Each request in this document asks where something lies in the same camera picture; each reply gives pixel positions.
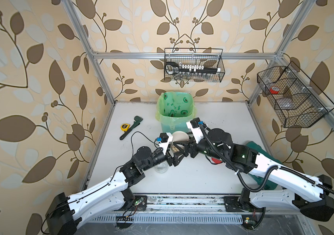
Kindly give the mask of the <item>red jar lid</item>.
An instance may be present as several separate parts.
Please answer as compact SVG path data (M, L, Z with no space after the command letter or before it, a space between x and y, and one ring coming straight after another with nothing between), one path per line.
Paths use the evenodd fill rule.
M221 164L221 163L222 163L222 161L220 161L220 160L218 160L218 159L215 159L215 158L212 158L212 161L213 161L213 163L215 163L215 164Z

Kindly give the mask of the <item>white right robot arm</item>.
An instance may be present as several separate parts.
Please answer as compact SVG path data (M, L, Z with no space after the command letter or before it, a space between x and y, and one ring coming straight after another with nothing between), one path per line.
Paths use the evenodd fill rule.
M222 129L197 128L188 141L174 141L177 156L203 154L225 163L243 185L249 203L256 208L280 206L298 210L316 221L334 215L334 190L326 175L308 176L275 162L244 145L235 144Z

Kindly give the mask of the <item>beige lid jar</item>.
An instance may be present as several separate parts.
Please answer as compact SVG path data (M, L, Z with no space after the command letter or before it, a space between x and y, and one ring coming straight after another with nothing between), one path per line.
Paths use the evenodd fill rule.
M169 169L169 165L167 163L160 163L154 167L155 171L158 173L166 173Z
M178 147L176 147L174 144L175 143L182 143L182 142L187 142L189 141L190 137L186 132L183 131L175 131L173 134L173 139L172 139L172 146L171 149L173 153L179 152L181 149L184 150L184 145L183 144L177 144Z

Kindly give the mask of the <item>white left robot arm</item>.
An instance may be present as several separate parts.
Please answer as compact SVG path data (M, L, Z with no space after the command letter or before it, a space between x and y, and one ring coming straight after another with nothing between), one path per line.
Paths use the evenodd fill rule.
M65 193L55 196L41 232L45 235L73 235L102 213L130 208L135 200L130 187L144 179L144 171L164 162L177 166L187 156L187 151L182 148L174 154L161 147L155 151L147 146L139 148L130 161L116 168L108 179L69 196Z

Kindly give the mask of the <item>black socket set rail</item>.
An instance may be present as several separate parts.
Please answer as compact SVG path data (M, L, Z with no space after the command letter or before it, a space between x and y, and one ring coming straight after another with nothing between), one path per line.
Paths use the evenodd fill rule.
M182 63L178 64L175 62L166 62L164 70L169 75L185 73L216 74L221 72L221 68L206 68L199 65L184 65Z

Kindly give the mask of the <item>green bin with bag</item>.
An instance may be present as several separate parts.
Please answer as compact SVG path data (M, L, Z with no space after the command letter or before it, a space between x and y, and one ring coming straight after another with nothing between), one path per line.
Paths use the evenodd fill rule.
M165 92L157 101L156 120L160 122L162 131L189 132L186 123L196 116L196 107L191 94L183 92Z

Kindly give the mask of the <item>red object in basket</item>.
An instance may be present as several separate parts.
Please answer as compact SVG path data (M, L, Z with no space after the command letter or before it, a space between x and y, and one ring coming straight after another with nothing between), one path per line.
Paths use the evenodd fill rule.
M277 86L271 86L271 87L269 88L269 92L270 92L272 95L277 95L277 94L279 94L279 92L280 92L280 88L277 87Z

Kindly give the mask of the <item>yellow tape measure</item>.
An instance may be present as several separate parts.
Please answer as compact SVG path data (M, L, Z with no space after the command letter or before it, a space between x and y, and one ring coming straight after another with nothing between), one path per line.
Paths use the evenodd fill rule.
M124 123L121 125L121 130L124 132L128 131L129 128L130 128L130 124L128 123Z

